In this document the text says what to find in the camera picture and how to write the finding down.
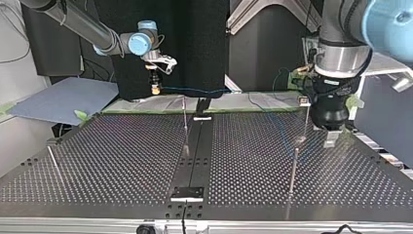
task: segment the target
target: perforated metal table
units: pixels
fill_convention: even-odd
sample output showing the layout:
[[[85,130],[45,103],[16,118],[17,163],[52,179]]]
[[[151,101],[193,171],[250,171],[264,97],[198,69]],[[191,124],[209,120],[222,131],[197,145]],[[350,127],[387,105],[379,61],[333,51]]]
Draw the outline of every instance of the perforated metal table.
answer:
[[[305,112],[101,115],[0,179],[1,217],[413,222],[413,182]],[[292,196],[294,148],[299,158]],[[173,203],[176,187],[204,201]]]

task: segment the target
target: blue paper sheet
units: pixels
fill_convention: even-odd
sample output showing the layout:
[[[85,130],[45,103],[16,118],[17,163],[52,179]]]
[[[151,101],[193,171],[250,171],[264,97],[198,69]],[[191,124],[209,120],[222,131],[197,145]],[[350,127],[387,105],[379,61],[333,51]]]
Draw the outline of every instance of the blue paper sheet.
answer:
[[[89,116],[102,110],[117,94],[113,83],[67,78],[18,103],[9,114],[68,125],[79,125],[75,110]]]

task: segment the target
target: white wall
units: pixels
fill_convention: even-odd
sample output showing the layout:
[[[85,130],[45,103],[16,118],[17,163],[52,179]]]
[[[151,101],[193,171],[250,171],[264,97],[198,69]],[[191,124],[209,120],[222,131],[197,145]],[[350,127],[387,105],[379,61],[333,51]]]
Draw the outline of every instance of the white wall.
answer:
[[[0,1],[20,13],[19,1]],[[20,26],[9,10],[1,9],[16,26]],[[27,42],[0,16],[0,61],[23,56],[27,46]],[[23,100],[45,88],[45,77],[36,74],[31,54],[19,61],[0,63],[0,105]],[[46,140],[53,137],[51,126],[52,123],[0,116],[0,176],[45,147]]]
[[[14,6],[20,12],[19,1],[1,1]],[[2,9],[19,26],[16,17],[4,7]],[[25,54],[27,46],[27,42],[0,16],[0,61],[19,58]],[[19,61],[0,63],[0,105],[27,98],[46,87],[45,78],[36,74],[31,53]]]

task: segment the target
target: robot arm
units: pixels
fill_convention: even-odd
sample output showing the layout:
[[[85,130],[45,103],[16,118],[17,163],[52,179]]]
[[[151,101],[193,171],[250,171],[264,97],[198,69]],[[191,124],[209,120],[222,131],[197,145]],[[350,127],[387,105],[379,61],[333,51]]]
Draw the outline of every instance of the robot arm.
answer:
[[[337,137],[349,118],[346,100],[357,91],[373,50],[413,61],[412,39],[413,1],[325,1],[310,112],[315,125]]]
[[[138,32],[118,35],[103,23],[93,19],[87,13],[79,9],[70,0],[19,0],[28,8],[45,13],[83,37],[94,45],[95,51],[101,56],[114,56],[134,54],[141,57],[146,63],[151,63],[150,74],[161,77],[159,72],[170,75],[177,65],[175,59],[162,56],[159,46],[158,28],[154,21],[144,20],[138,23]],[[159,64],[165,64],[163,70]],[[162,85],[162,79],[154,80],[155,75],[149,77],[153,94],[158,94]]]

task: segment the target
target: blue cable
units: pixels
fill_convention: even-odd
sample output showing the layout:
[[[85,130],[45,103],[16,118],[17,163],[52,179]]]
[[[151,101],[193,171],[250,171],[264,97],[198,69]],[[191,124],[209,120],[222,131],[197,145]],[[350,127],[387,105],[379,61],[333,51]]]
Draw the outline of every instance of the blue cable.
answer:
[[[286,151],[286,152],[290,151],[290,150],[288,150],[288,149],[289,149],[289,148],[292,149],[292,147],[291,147],[291,145],[288,145],[288,142],[286,141],[286,136],[285,136],[285,134],[284,134],[284,127],[283,127],[282,122],[279,120],[279,118],[277,118],[277,116],[273,115],[273,113],[271,113],[271,112],[267,111],[266,109],[264,109],[264,108],[263,108],[261,105],[259,105],[258,103],[252,101],[252,99],[251,99],[251,97],[250,97],[249,94],[248,94],[248,99],[249,99],[249,102],[251,102],[252,104],[256,105],[256,106],[257,106],[258,108],[260,108],[264,113],[267,113],[268,116],[273,120],[273,122],[275,122],[275,123],[278,125],[278,127],[280,128],[281,135],[282,135],[282,144],[283,144],[283,146],[284,146],[284,148],[285,148],[285,151]],[[293,150],[292,150],[292,152],[290,152],[290,155],[291,155],[291,158],[294,160],[294,155],[293,155],[293,154],[294,154],[294,152],[293,152]]]
[[[168,87],[168,86],[163,87],[163,89],[165,89],[165,90],[178,90],[178,91],[194,91],[194,92],[200,92],[200,93],[204,93],[204,94],[215,94],[215,93],[220,93],[220,92],[231,92],[230,90],[204,91],[204,90],[198,90],[198,89],[193,89],[193,88],[180,88],[180,87]],[[273,122],[275,122],[278,125],[278,127],[281,130],[282,144],[283,144],[283,146],[284,146],[284,148],[287,152],[290,151],[288,149],[292,150],[292,152],[290,152],[290,155],[291,155],[291,158],[294,159],[294,150],[293,150],[293,147],[291,147],[291,145],[286,141],[285,129],[283,127],[282,122],[275,115],[273,115],[272,112],[267,111],[261,105],[259,105],[258,103],[252,101],[251,98],[250,98],[249,93],[248,93],[248,99],[249,99],[249,102],[251,102],[252,104],[259,107],[264,113],[267,113],[268,116],[273,120]]]

